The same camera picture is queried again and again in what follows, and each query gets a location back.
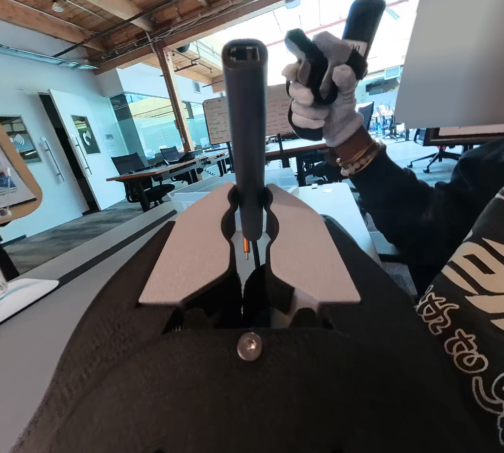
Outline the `person's right hand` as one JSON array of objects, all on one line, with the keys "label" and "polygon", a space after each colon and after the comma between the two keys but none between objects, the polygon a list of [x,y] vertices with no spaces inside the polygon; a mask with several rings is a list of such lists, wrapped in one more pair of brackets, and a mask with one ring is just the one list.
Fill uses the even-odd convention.
[{"label": "person's right hand", "polygon": [[367,69],[367,62],[350,41],[327,31],[314,35],[312,41],[328,61],[319,92],[325,93],[333,83],[337,98],[332,104],[316,103],[313,90],[300,79],[300,73],[307,70],[307,62],[289,64],[282,71],[292,99],[288,122],[300,138],[324,140],[329,147],[336,148],[362,127],[363,117],[355,109],[355,89],[358,76]]}]

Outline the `white plastic bin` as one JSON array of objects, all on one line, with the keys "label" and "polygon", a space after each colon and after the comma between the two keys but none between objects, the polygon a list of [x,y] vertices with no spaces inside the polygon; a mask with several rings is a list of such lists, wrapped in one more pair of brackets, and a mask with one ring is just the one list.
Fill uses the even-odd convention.
[{"label": "white plastic bin", "polygon": [[[225,183],[235,183],[235,174],[228,173],[221,176],[211,176],[186,187],[177,189],[169,194],[169,197],[177,212],[183,212],[190,205],[205,197]],[[291,168],[276,168],[265,170],[265,184],[274,184],[281,189],[298,195],[299,185]]]}]

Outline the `silver closed laptop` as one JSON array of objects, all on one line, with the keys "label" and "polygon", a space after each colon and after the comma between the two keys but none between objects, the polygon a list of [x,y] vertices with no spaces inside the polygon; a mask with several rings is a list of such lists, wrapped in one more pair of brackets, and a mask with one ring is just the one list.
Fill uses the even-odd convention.
[{"label": "silver closed laptop", "polygon": [[347,184],[299,187],[298,197],[320,215],[327,215],[339,223],[357,245],[382,267],[367,226]]}]

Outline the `wooden office desk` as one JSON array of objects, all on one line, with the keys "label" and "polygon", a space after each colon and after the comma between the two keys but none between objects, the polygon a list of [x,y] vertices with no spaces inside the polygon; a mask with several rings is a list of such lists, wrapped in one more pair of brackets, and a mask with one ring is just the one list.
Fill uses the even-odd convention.
[{"label": "wooden office desk", "polygon": [[296,178],[299,187],[306,186],[306,173],[303,167],[305,155],[312,155],[316,152],[323,154],[327,150],[324,141],[310,141],[295,139],[290,141],[279,141],[266,152],[266,162],[280,161],[283,168],[290,167],[290,159],[295,160]]},{"label": "wooden office desk", "polygon": [[173,185],[154,185],[154,178],[164,180],[183,176],[184,181],[192,185],[201,181],[201,173],[206,166],[217,165],[219,173],[226,173],[226,160],[229,158],[230,153],[226,149],[215,149],[185,162],[130,171],[107,178],[106,181],[123,184],[127,201],[140,204],[142,211],[147,212],[153,206],[162,204],[164,197],[174,191]]}]

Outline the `grey usb hub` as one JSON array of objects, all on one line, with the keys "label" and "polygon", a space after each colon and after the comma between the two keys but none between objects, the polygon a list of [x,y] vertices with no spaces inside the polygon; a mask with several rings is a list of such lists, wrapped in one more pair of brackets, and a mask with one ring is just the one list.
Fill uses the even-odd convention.
[{"label": "grey usb hub", "polygon": [[265,203],[268,51],[257,39],[231,40],[222,64],[241,230],[256,242]]}]

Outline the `black red office chair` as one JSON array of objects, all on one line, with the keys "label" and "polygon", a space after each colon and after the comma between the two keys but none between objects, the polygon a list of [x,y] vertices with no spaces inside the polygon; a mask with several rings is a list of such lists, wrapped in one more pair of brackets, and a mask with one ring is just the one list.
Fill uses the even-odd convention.
[{"label": "black red office chair", "polygon": [[411,160],[407,168],[412,169],[414,164],[427,161],[426,166],[423,167],[423,173],[430,174],[431,166],[436,163],[442,163],[444,160],[458,161],[463,153],[470,150],[472,146],[439,146],[435,153]]}]

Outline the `handwritten whiteboard on stand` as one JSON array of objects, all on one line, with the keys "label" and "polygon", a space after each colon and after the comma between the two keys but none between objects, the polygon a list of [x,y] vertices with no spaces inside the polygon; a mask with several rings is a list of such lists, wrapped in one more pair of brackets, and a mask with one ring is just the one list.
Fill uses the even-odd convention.
[{"label": "handwritten whiteboard on stand", "polygon": [[292,99],[288,95],[286,83],[268,86],[266,136],[284,135],[292,132],[288,121],[288,111]]},{"label": "handwritten whiteboard on stand", "polygon": [[227,98],[207,99],[203,102],[203,110],[210,144],[230,142],[231,130]]}]

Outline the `person's black printed shirt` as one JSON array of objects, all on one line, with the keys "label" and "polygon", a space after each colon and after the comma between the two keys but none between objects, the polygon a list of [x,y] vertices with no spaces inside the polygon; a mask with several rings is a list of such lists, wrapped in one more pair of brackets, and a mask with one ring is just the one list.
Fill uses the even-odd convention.
[{"label": "person's black printed shirt", "polygon": [[432,280],[415,310],[443,346],[482,433],[503,452],[503,188]]}]

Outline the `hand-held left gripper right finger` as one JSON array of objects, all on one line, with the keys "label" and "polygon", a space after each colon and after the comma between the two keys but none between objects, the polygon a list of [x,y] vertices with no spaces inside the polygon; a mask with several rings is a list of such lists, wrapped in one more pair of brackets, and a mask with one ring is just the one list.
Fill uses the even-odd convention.
[{"label": "hand-held left gripper right finger", "polygon": [[303,308],[359,304],[361,295],[323,217],[298,197],[267,185],[266,275],[270,305],[283,315]]}]

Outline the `gold dark wall picture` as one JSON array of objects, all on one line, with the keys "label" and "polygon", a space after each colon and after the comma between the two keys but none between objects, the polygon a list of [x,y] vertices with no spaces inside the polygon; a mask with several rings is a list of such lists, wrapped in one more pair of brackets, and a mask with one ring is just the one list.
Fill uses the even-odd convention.
[{"label": "gold dark wall picture", "polygon": [[79,134],[86,154],[100,154],[100,148],[86,116],[72,115],[72,121]]}]

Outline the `white door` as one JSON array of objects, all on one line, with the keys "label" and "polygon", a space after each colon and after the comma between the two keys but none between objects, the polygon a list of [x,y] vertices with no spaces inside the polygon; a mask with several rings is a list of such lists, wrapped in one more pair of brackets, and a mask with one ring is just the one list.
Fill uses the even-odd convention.
[{"label": "white door", "polygon": [[76,96],[71,93],[49,90],[50,97],[57,110],[62,127],[65,130],[72,157],[75,159],[78,171],[78,182],[83,192],[84,198],[91,212],[97,212],[103,209],[101,200],[102,194],[99,186],[98,167],[94,160],[90,159],[89,154],[84,151],[83,144],[79,134],[72,121],[72,115],[90,117],[90,106],[84,97]]}]

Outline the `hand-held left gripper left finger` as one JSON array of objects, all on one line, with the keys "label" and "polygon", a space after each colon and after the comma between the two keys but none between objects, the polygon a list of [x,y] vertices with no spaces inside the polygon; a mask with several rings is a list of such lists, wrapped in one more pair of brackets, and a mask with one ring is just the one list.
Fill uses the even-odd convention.
[{"label": "hand-held left gripper left finger", "polygon": [[226,182],[177,217],[139,297],[141,305],[184,307],[236,275],[235,190]]}]

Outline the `instruction poster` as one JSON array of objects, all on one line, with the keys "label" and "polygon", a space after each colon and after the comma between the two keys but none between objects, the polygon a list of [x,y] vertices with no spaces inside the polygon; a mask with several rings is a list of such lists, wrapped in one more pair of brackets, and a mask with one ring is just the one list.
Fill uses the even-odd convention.
[{"label": "instruction poster", "polygon": [[1,128],[1,226],[30,215],[41,202],[39,184]]}]

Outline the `black framed tag sign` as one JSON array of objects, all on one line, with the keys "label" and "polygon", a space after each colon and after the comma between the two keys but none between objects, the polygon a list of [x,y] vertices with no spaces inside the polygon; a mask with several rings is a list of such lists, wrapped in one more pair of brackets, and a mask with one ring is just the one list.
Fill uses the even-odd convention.
[{"label": "black framed tag sign", "polygon": [[475,146],[503,138],[503,124],[421,129],[422,145],[436,147]]}]

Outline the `person's right forearm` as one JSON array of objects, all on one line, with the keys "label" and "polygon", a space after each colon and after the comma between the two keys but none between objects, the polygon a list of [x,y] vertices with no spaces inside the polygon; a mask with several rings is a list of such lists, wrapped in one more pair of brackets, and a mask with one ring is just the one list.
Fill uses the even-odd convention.
[{"label": "person's right forearm", "polygon": [[434,187],[398,166],[364,129],[326,138],[351,173],[362,207],[404,258],[422,295],[503,188],[503,139],[464,153]]}]

